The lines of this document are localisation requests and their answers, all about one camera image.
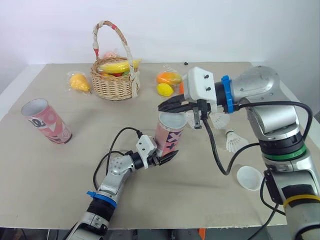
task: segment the green ring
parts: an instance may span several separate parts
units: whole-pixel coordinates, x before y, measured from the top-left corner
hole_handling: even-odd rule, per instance
[[[267,159],[275,160],[275,161],[288,161],[289,159],[293,159],[296,157],[299,157],[300,155],[304,154],[306,152],[307,148],[306,145],[303,144],[303,146],[292,153],[284,154],[284,155],[269,155],[269,154],[263,154]]]

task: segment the shuttlecock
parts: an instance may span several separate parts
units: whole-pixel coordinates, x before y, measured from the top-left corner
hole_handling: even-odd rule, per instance
[[[230,153],[236,153],[239,149],[249,144],[248,140],[239,136],[232,129],[227,129],[225,131],[226,143],[225,148]]]
[[[230,116],[226,113],[215,112],[209,113],[209,117],[213,123],[215,129],[224,129],[230,122]]]

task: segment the red object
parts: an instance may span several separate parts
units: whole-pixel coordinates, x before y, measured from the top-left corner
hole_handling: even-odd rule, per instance
[[[179,84],[179,94],[184,94],[185,93],[185,88],[184,88],[184,82],[180,82]]]
[[[200,235],[200,238],[202,240],[205,240],[206,238],[206,230],[205,228],[198,228],[198,234]]]
[[[95,56],[98,57],[99,56],[99,48],[97,48],[97,49],[94,48],[93,50],[95,52]]]
[[[123,72],[119,72],[119,73],[111,73],[111,75],[115,76],[115,77],[121,77],[122,74],[124,74]]]

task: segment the tabletop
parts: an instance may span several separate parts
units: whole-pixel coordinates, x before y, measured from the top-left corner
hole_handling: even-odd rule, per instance
[[[236,77],[252,65],[248,62],[170,63],[184,74],[191,67]],[[154,136],[158,121],[155,76],[162,63],[143,63],[141,89],[137,98],[109,101],[66,91],[67,73],[80,71],[90,76],[91,64],[47,64],[0,121],[0,226],[12,228],[69,229],[91,202],[92,177],[101,157],[109,151],[117,132],[135,127]],[[71,128],[67,144],[47,140],[21,115],[21,107],[35,98],[45,98]],[[231,115],[227,126],[239,135],[257,142],[246,117],[240,110]],[[226,168],[232,153],[225,150],[224,130],[213,130],[217,150]],[[114,150],[135,150],[134,132],[125,132]],[[306,144],[314,158],[319,149],[310,140]],[[227,228],[260,226],[271,210],[260,201],[259,191],[242,188],[236,179],[244,165],[266,169],[261,151],[251,147],[238,156],[231,174],[224,176],[214,161],[205,129],[186,126],[178,146],[179,153],[170,162],[133,173],[110,222],[111,229]],[[105,165],[98,173],[104,177]],[[271,203],[265,189],[265,198]],[[286,224],[276,214],[271,225]]]

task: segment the banana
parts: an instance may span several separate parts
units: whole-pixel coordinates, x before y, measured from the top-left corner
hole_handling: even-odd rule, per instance
[[[137,68],[141,58],[133,60],[133,68]],[[105,63],[99,66],[99,72],[107,73],[107,74],[118,74],[124,73],[129,71],[129,63],[128,61],[120,61],[120,62],[113,62],[113,63]]]

